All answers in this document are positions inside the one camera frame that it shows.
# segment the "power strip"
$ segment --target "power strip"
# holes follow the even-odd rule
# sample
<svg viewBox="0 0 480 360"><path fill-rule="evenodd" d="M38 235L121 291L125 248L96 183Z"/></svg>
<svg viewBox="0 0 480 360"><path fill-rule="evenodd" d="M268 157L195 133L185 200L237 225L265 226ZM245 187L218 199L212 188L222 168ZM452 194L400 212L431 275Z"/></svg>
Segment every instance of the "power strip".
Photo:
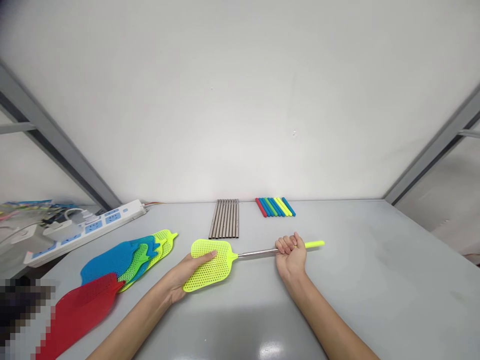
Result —
<svg viewBox="0 0 480 360"><path fill-rule="evenodd" d="M55 241L48 249L40 252L27 252L23 263L37 268L59 256L95 240L130 221L145 215L147 210L140 200L134 200L112 211L100 215L100 219L88 225L78 225L78 234L63 241Z"/></svg>

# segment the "mesh pattern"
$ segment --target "mesh pattern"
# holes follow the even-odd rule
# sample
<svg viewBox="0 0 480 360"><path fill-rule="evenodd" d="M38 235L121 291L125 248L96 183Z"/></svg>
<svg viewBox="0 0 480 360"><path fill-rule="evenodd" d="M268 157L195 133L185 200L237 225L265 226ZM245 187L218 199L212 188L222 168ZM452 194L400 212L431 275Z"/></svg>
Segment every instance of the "mesh pattern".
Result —
<svg viewBox="0 0 480 360"><path fill-rule="evenodd" d="M199 239L191 245L191 256L199 258L213 250L217 251L216 256L212 260L200 265L183 285L183 290L187 293L218 283L230 274L232 261L238 256L232 253L232 248L226 241Z"/></svg>
<svg viewBox="0 0 480 360"><path fill-rule="evenodd" d="M94 257L86 263L80 272L81 284L85 285L109 273L115 273L117 277L120 277L132 263L134 252L139 248L139 245L139 243L129 241L121 242L103 254Z"/></svg>
<svg viewBox="0 0 480 360"><path fill-rule="evenodd" d="M164 257L166 257L170 251L172 251L172 243L170 241L166 241L164 244L163 244L163 249L162 249L162 253L161 253L161 258L160 259L163 259Z"/></svg>
<svg viewBox="0 0 480 360"><path fill-rule="evenodd" d="M109 273L63 296L52 307L50 329L47 328L35 359L56 359L98 325L109 313L123 284L117 281L115 273Z"/></svg>
<svg viewBox="0 0 480 360"><path fill-rule="evenodd" d="M169 254L169 252L172 250L172 247L173 247L173 244L174 244L174 238L177 235L178 235L177 233L172 234L170 232L170 230L162 230L162 231L154 233L153 235L150 235L150 237L155 239L155 243L158 246L155 250L156 251L156 256L154 256L150 259L150 262L148 263L145 271L142 272L141 274L146 273L153 265L158 263L161 259L163 259L165 256L167 256ZM132 281L130 281L130 282L127 281L127 284L124 287L121 288L119 293L124 292L130 286L132 286L134 284L134 282L140 276L136 276L136 278L132 279Z"/></svg>
<svg viewBox="0 0 480 360"><path fill-rule="evenodd" d="M133 253L133 259L131 261L128 269L118 278L118 281L125 281L125 283L130 282L135 275L139 272L140 266L143 263L150 260L150 257L147 256L147 251L149 246L147 244L140 244L138 249Z"/></svg>
<svg viewBox="0 0 480 360"><path fill-rule="evenodd" d="M153 258L157 256L156 249L158 249L159 244L155 241L155 237L153 235L148 235L145 237L141 237L135 240L129 241L131 244L148 244L148 251L146 255Z"/></svg>

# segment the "power outlet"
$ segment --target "power outlet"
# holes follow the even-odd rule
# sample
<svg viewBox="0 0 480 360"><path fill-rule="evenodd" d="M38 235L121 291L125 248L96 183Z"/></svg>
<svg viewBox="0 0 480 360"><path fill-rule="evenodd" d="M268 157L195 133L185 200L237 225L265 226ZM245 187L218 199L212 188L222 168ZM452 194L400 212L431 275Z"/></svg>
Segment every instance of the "power outlet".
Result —
<svg viewBox="0 0 480 360"><path fill-rule="evenodd" d="M118 209L115 209L115 210L112 210L112 211L109 211L109 212L105 213L104 215L107 217L107 216L112 215L114 213L118 213L118 211L119 211Z"/></svg>
<svg viewBox="0 0 480 360"><path fill-rule="evenodd" d="M68 238L67 240L63 240L63 241L61 242L61 244L62 244L62 245L65 245L66 243L71 242L72 240L78 239L78 238L81 237L81 236L82 236L82 233L79 233L79 234L77 234L77 235L75 235L75 236L72 236L71 238Z"/></svg>
<svg viewBox="0 0 480 360"><path fill-rule="evenodd" d="M55 242L52 246L50 246L48 249L45 249L43 251L40 251L40 252L37 252L37 253L34 253L31 258L32 259L35 259L36 257L40 256L40 255L43 255L45 253L48 253L49 251L55 249L55 247L57 246L57 242Z"/></svg>
<svg viewBox="0 0 480 360"><path fill-rule="evenodd" d="M113 214L113 215L110 215L110 216L108 216L108 217L105 218L105 224L113 223L115 220L120 219L120 217L121 217L121 216L120 216L120 213L119 213L119 212L117 212L117 213L115 213L115 214Z"/></svg>
<svg viewBox="0 0 480 360"><path fill-rule="evenodd" d="M91 233L92 231L95 231L97 229L100 229L102 227L102 220L94 222L93 224L90 224L85 227L85 234Z"/></svg>

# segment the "fly swatter handle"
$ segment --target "fly swatter handle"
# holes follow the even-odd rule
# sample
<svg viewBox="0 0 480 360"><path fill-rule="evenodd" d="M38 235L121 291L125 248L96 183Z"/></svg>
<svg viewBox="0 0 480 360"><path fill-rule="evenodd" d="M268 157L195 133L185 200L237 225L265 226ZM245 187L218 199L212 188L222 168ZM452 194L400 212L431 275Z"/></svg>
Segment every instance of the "fly swatter handle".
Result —
<svg viewBox="0 0 480 360"><path fill-rule="evenodd" d="M311 242L306 242L305 243L305 248L306 249L310 249L310 248L316 248L316 247L319 247L319 246L323 246L325 245L325 241L311 241Z"/></svg>
<svg viewBox="0 0 480 360"><path fill-rule="evenodd" d="M306 242L305 243L305 248L310 249L310 248L316 248L316 247L323 246L323 245L325 245L325 241L321 241L321 240L320 241L311 241L311 242ZM244 252L244 253L238 254L238 257L239 258L245 258L245 257L248 257L248 256L253 256L253 255L275 254L275 253L278 253L279 251L280 250L278 250L277 248L273 248L273 249L268 249L268 250Z"/></svg>

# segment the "yellow handle grip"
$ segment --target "yellow handle grip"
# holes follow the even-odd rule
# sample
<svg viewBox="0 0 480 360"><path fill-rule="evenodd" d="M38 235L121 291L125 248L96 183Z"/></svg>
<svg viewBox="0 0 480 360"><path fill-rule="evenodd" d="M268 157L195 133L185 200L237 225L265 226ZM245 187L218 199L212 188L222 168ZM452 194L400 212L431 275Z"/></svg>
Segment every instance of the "yellow handle grip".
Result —
<svg viewBox="0 0 480 360"><path fill-rule="evenodd" d="M311 241L311 242L306 242L305 243L305 248L306 249L310 249L310 248L316 248L316 247L319 247L319 246L323 246L325 245L325 241Z"/></svg>

